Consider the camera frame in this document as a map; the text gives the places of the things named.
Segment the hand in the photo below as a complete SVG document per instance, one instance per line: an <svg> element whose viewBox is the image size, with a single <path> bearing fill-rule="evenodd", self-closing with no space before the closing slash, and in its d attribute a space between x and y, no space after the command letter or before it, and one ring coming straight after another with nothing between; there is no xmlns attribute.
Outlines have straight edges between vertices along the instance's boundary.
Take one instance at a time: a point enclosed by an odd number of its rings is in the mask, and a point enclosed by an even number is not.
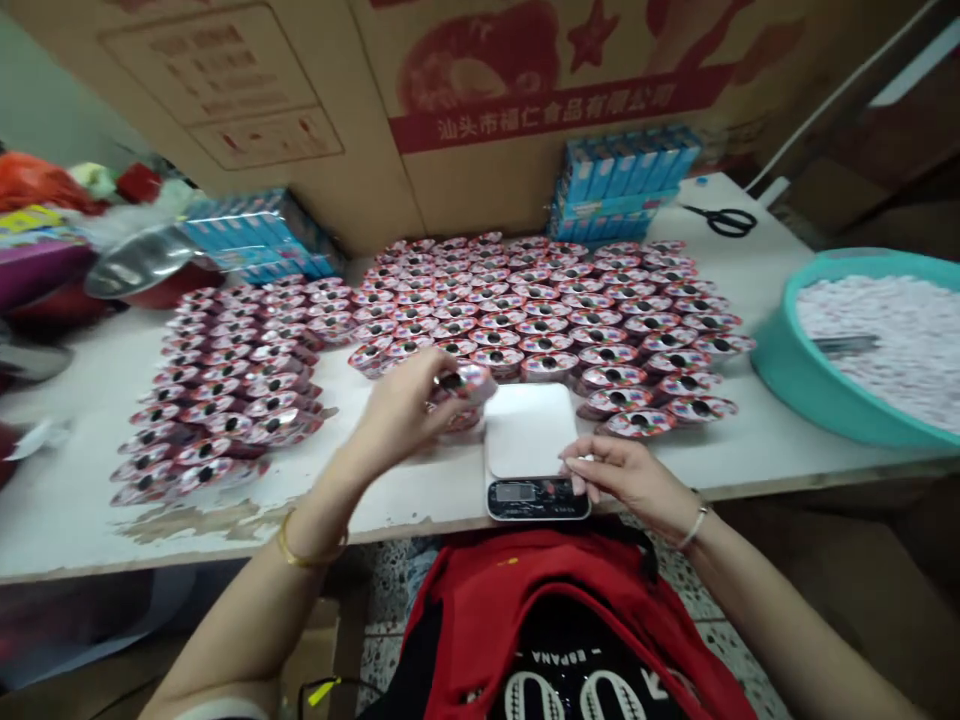
<svg viewBox="0 0 960 720"><path fill-rule="evenodd" d="M574 493L582 494L586 481L591 500L600 499L597 488L610 493L670 540L681 540L696 522L700 498L640 443L586 435L560 457L572 474Z"/></svg>
<svg viewBox="0 0 960 720"><path fill-rule="evenodd" d="M408 458L469 407L466 400L451 398L433 411L427 410L433 379L443 370L456 372L456 358L430 347L377 381L346 445L351 457L370 475L369 480Z"/></svg>

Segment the teal plastic basin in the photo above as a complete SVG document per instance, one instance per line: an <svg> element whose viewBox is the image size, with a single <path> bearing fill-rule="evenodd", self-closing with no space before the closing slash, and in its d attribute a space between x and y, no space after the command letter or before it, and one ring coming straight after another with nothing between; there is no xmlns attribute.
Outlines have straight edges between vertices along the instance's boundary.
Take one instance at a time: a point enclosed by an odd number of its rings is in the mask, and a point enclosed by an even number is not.
<svg viewBox="0 0 960 720"><path fill-rule="evenodd" d="M912 275L960 292L960 265L884 248L819 253L786 284L780 307L754 334L753 367L770 391L820 427L868 445L960 450L960 436L900 412L836 370L804 335L797 294L819 280L848 275ZM957 368L960 383L960 368Z"/></svg>

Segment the wire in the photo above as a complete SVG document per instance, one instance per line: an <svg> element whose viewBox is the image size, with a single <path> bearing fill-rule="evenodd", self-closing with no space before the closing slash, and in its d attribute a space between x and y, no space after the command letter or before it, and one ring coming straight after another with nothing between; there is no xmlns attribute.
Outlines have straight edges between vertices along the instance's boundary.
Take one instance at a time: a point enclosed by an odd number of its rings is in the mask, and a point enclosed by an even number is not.
<svg viewBox="0 0 960 720"><path fill-rule="evenodd" d="M100 710L98 710L96 713L94 713L94 714L91 715L89 718L87 718L87 720L97 720L97 718L103 717L103 716L106 715L108 712L110 712L111 710L113 710L113 708L115 708L117 705L119 705L120 703L122 703L124 700L128 700L129 698L131 698L131 697L133 697L134 695L136 695L138 692L141 692L141 691L143 691L143 690L146 690L149 686L153 685L155 682L157 682L157 681L159 681L159 680L162 680L162 679L163 679L163 675L155 675L155 676L153 676L152 678L150 678L149 680L140 683L140 684L137 685L136 687L134 687L134 688L132 688L132 689L130 689L130 690L127 690L123 695L121 695L120 697L118 697L118 698L116 698L116 699L114 699L114 700L111 700L107 705L105 705L104 707L100 708Z"/></svg>
<svg viewBox="0 0 960 720"><path fill-rule="evenodd" d="M848 87L850 87L850 85L858 77L860 77L864 73L864 71L866 71L871 65L873 65L873 63L875 63L880 58L881 55L886 53L887 50L889 50L893 46L894 43L896 43L900 38L904 36L904 34L906 34L910 30L910 28L916 25L917 22L920 20L920 18L926 15L927 11L930 8L932 8L934 5L936 5L937 2L939 2L939 0L927 0L927 3L922 8L917 10L916 14L907 21L906 25L904 25L902 28L900 28L900 30L895 32L890 37L889 40L887 40L883 45L880 46L879 50L877 50L873 55L867 58L863 62L863 64L860 65L860 67L858 67L856 70L853 71L850 77L844 80L840 84L840 86L837 87L836 90L830 93L827 99L823 101L823 104L820 105L820 107L818 107L816 110L814 110L813 114L810 117L808 117L800 127L796 129L793 135L791 135L790 138L782 146L780 146L780 149L777 150L776 154L770 159L770 162L768 162L766 166L763 168L763 170L760 171L760 174L757 175L750 182L750 184L744 188L744 191L750 192L750 190L752 190L753 187L758 182L760 182L768 172L770 172L770 168L772 168L777 163L777 161L781 157L783 157L783 154L790 149L790 146L796 142L797 138L807 131L807 128L813 124L813 121L816 120L818 117L820 117L820 115L823 114L823 111L826 110L828 107L830 107L833 101L836 100L837 97L839 97Z"/></svg>
<svg viewBox="0 0 960 720"><path fill-rule="evenodd" d="M327 693L329 693L329 691L332 690L337 685L344 685L344 684L359 685L360 687L369 688L370 690L373 690L377 694L378 698L383 697L383 694L384 694L383 690L378 688L373 683L367 682L366 680L361 680L360 678L342 677L340 675L330 675L329 677L320 678L319 680L314 680L313 682L304 683L303 685L300 686L300 690L297 692L297 720L303 720L304 693L306 693L308 689L319 688L327 684L330 685L330 688L328 688L327 691L324 692L320 696L320 698L317 699L316 702L312 702L311 705L316 705L320 701L320 699L322 699L323 697L326 697Z"/></svg>

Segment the gold bracelet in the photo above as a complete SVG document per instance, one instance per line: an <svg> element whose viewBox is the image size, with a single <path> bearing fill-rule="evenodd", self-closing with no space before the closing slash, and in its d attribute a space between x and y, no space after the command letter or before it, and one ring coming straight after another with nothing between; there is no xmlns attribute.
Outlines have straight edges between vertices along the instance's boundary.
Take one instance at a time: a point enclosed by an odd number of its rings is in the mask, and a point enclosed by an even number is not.
<svg viewBox="0 0 960 720"><path fill-rule="evenodd" d="M280 530L277 531L277 545L280 546L280 552L283 553L284 559L287 561L288 565L293 565L294 567L311 569L323 567L324 565L329 565L334 560L336 560L340 555L343 554L344 548L347 546L347 542L350 540L350 531L344 530L343 537L340 538L340 544L333 550L325 552L320 557L316 558L305 558L300 557L295 554L290 546L287 544L287 523L290 521L290 516L293 515L293 510L287 513L287 516L283 519L283 522L280 523Z"/></svg>

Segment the stack of blue boxes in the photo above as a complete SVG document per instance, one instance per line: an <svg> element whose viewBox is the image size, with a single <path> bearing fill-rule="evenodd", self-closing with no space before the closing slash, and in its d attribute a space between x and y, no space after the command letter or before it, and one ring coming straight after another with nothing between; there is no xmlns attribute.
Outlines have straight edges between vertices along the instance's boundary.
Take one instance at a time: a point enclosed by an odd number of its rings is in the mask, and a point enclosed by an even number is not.
<svg viewBox="0 0 960 720"><path fill-rule="evenodd" d="M684 125L568 141L547 234L584 244L643 237L702 149Z"/></svg>
<svg viewBox="0 0 960 720"><path fill-rule="evenodd" d="M344 257L287 188L201 200L178 227L224 271L261 284L343 273Z"/></svg>

